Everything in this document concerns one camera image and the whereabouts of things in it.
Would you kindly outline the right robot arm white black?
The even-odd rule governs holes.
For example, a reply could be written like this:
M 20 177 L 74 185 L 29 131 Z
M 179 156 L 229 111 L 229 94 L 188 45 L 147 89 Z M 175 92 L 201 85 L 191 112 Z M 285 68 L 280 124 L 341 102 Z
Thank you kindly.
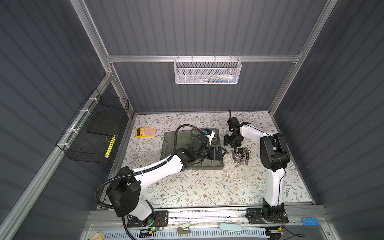
M 283 179 L 291 161 L 288 146 L 282 134 L 269 134 L 251 126 L 249 122 L 239 122 L 236 117 L 227 120 L 231 135 L 225 135 L 224 144 L 239 148 L 244 138 L 260 146 L 260 160 L 267 169 L 267 189 L 263 198 L 261 215 L 270 223 L 284 216 Z

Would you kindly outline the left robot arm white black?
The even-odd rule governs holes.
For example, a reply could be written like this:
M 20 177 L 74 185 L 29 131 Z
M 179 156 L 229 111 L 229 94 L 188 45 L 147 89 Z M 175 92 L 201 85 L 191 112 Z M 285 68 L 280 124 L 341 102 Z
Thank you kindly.
M 122 168 L 107 188 L 107 196 L 117 217 L 131 215 L 140 221 L 150 221 L 155 211 L 148 201 L 140 199 L 141 191 L 170 175 L 192 168 L 196 162 L 206 159 L 221 161 L 227 150 L 221 146 L 212 146 L 206 135 L 193 138 L 187 148 L 175 149 L 166 159 L 152 165 L 130 170 Z

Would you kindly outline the pile of screws and nuts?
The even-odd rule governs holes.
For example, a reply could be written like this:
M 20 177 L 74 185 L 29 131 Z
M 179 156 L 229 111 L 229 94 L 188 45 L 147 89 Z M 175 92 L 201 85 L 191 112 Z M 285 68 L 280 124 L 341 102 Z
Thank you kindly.
M 232 159 L 235 162 L 235 167 L 241 165 L 248 166 L 250 161 L 251 151 L 249 148 L 234 148 L 231 150 Z

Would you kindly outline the clear green compartment organizer box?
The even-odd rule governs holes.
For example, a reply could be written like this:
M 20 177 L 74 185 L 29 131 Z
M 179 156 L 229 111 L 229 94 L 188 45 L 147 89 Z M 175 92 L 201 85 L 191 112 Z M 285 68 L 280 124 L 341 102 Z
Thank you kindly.
M 227 150 L 220 145 L 218 129 L 179 130 L 164 134 L 161 159 L 166 159 L 175 151 L 187 169 L 222 170 Z

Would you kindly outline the floral patterned table mat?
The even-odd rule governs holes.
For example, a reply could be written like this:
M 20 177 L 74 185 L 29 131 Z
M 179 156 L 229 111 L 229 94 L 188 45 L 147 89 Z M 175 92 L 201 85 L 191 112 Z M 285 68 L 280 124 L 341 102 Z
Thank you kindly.
M 131 134 L 122 165 L 131 169 L 145 167 L 162 159 L 164 135 L 178 126 L 215 128 L 220 136 L 229 133 L 229 113 L 183 113 L 137 115 L 134 128 L 154 127 L 154 137 L 137 138 Z M 260 161 L 259 145 L 243 140 L 250 151 L 248 164 L 238 165 L 227 153 L 222 170 L 188 170 L 155 182 L 141 193 L 155 208 L 229 206 L 260 204 L 267 188 L 267 170 Z

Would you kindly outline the yellow calculator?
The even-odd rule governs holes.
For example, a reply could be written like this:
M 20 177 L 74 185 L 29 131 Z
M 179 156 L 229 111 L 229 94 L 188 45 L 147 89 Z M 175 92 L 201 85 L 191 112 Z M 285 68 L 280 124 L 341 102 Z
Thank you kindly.
M 136 129 L 135 137 L 136 138 L 147 138 L 156 136 L 157 129 L 156 127 L 140 127 Z

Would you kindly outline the light blue oval object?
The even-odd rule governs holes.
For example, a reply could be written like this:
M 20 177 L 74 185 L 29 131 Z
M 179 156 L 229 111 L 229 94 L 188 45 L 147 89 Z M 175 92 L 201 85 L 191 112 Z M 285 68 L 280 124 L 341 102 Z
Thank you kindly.
M 228 232 L 241 232 L 242 226 L 232 223 L 220 223 L 219 229 L 221 231 L 228 231 Z

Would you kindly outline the beige tape dispenser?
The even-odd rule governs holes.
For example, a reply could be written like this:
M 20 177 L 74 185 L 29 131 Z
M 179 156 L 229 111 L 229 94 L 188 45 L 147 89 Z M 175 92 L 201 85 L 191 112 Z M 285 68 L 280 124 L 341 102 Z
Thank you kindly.
M 190 223 L 179 225 L 177 228 L 177 233 L 180 235 L 190 234 L 191 233 L 190 226 L 191 226 Z

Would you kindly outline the blue lego brick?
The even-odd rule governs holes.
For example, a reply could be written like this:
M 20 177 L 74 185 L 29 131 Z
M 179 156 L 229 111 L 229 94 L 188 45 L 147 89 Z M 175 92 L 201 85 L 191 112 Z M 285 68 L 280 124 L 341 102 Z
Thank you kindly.
M 320 223 L 317 218 L 302 218 L 302 223 L 304 226 L 319 226 Z

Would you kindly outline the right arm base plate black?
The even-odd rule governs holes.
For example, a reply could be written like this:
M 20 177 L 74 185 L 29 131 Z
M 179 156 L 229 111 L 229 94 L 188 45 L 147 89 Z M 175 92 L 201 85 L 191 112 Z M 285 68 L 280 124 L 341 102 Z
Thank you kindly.
M 250 224 L 287 224 L 288 215 L 283 205 L 277 207 L 248 208 L 245 217 Z

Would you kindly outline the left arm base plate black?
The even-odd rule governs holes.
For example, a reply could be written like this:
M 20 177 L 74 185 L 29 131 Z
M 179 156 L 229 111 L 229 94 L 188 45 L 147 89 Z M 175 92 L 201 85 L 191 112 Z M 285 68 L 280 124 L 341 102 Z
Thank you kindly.
M 128 215 L 127 227 L 129 228 L 153 228 L 166 227 L 168 225 L 169 211 L 155 211 L 143 221 L 137 217 Z

